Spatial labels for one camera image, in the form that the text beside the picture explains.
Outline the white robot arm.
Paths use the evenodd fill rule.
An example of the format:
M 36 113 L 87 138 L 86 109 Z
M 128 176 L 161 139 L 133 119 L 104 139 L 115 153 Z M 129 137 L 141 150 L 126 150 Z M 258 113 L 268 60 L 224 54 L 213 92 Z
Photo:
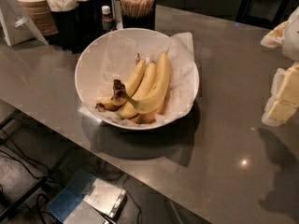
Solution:
M 299 7 L 265 35 L 261 45 L 270 49 L 282 47 L 283 55 L 293 61 L 288 69 L 276 71 L 262 116 L 264 124 L 277 127 L 299 110 Z

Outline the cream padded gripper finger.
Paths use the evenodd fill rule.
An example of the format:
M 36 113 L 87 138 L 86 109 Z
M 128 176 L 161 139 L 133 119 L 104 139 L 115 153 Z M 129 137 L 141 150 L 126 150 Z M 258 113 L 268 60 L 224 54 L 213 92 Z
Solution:
M 268 126 L 286 123 L 299 109 L 299 63 L 287 70 L 279 68 L 274 75 L 271 96 L 267 101 L 262 122 Z

